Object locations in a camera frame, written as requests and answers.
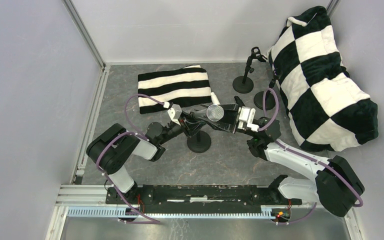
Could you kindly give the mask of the black mic stand front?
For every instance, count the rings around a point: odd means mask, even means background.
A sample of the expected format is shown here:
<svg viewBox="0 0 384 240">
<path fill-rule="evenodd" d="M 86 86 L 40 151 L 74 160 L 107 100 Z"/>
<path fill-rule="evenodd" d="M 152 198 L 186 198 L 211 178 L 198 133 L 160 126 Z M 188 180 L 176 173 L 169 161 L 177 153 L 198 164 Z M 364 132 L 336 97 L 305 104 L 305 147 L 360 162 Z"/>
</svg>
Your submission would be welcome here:
<svg viewBox="0 0 384 240">
<path fill-rule="evenodd" d="M 211 147 L 210 135 L 201 130 L 194 136 L 187 138 L 187 147 L 194 153 L 204 153 Z"/>
</svg>

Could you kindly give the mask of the silver microphone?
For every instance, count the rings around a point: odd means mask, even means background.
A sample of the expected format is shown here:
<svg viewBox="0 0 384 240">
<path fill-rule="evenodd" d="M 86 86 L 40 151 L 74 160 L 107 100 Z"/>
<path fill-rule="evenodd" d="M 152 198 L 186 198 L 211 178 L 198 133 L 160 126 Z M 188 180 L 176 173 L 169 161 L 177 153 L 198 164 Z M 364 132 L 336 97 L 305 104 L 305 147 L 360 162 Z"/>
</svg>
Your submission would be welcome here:
<svg viewBox="0 0 384 240">
<path fill-rule="evenodd" d="M 217 104 L 209 105 L 207 108 L 191 112 L 194 119 L 218 122 L 225 116 L 225 110 Z"/>
</svg>

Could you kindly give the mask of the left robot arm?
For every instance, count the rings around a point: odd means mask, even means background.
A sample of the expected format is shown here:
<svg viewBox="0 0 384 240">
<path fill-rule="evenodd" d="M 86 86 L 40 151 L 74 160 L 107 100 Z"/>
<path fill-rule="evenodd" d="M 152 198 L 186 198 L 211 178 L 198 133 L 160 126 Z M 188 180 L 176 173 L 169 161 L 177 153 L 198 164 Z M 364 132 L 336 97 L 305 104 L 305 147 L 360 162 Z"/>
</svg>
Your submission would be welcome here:
<svg viewBox="0 0 384 240">
<path fill-rule="evenodd" d="M 130 156 L 155 162 L 166 151 L 163 144 L 182 134 L 191 139 L 205 124 L 182 114 L 179 123 L 170 121 L 164 126 L 152 122 L 141 135 L 115 123 L 88 145 L 86 155 L 115 189 L 126 194 L 137 185 L 125 167 Z"/>
</svg>

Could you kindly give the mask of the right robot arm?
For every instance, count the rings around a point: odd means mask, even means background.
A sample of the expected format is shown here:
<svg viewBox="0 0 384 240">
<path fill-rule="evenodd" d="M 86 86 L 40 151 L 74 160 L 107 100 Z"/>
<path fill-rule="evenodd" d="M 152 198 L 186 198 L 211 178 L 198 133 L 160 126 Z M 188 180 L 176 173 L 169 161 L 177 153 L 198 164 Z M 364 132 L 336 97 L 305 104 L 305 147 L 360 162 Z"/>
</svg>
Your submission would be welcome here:
<svg viewBox="0 0 384 240">
<path fill-rule="evenodd" d="M 251 136 L 247 141 L 254 157 L 285 166 L 304 178 L 281 177 L 276 189 L 286 199 L 321 204 L 337 217 L 344 217 L 351 208 L 362 207 L 365 187 L 349 162 L 299 150 L 280 140 L 281 127 L 275 118 L 255 119 L 254 108 L 238 104 L 216 105 L 212 118 L 216 126 L 228 132 Z"/>
</svg>

